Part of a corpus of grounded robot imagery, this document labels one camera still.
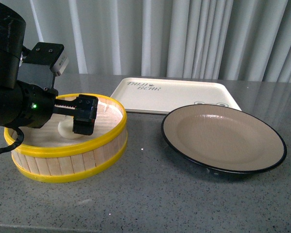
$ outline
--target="black cable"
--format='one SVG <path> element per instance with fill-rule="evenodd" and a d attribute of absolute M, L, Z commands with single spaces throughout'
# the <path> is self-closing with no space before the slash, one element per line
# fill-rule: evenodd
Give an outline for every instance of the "black cable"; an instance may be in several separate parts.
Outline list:
<path fill-rule="evenodd" d="M 16 147 L 20 146 L 20 144 L 22 144 L 22 142 L 24 141 L 23 131 L 20 130 L 20 128 L 15 128 L 15 129 L 12 128 L 12 129 L 16 131 L 17 139 L 15 140 L 15 142 L 13 144 L 11 144 L 7 147 L 4 147 L 4 148 L 0 148 L 0 154 L 14 150 Z"/>

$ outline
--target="white tray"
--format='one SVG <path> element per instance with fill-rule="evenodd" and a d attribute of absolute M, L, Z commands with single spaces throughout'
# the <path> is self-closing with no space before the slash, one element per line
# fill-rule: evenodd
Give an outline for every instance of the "white tray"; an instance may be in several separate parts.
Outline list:
<path fill-rule="evenodd" d="M 190 104 L 216 104 L 241 110 L 219 83 L 125 78 L 111 95 L 127 112 L 167 114 Z"/>

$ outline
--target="plate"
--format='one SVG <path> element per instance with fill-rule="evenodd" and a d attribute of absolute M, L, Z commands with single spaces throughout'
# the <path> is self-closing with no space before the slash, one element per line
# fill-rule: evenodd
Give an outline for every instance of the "plate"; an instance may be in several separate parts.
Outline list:
<path fill-rule="evenodd" d="M 111 95 L 127 112 L 167 114 L 190 104 L 215 104 L 240 110 L 219 83 L 147 78 L 125 78 Z"/>
<path fill-rule="evenodd" d="M 166 142 L 187 159 L 219 171 L 260 173 L 287 155 L 282 137 L 254 116 L 217 105 L 188 105 L 162 122 Z"/>

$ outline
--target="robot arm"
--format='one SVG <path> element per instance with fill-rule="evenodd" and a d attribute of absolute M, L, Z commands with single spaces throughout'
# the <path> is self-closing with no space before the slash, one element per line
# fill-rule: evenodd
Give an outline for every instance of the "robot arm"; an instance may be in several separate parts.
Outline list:
<path fill-rule="evenodd" d="M 23 46 L 25 27 L 20 15 L 0 3 L 0 126 L 41 128 L 57 113 L 74 117 L 74 133 L 91 135 L 97 97 L 80 95 L 73 101 L 57 100 L 55 77 L 68 64 L 64 46 L 39 42 L 29 50 Z"/>

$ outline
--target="green led light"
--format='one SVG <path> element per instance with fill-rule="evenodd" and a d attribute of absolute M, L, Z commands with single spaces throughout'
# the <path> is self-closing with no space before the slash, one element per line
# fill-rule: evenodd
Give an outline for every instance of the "green led light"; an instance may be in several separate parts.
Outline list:
<path fill-rule="evenodd" d="M 38 105 L 36 105 L 35 103 L 32 103 L 32 104 L 31 104 L 31 108 L 35 109 L 35 108 L 37 108 L 37 107 L 38 107 Z"/>

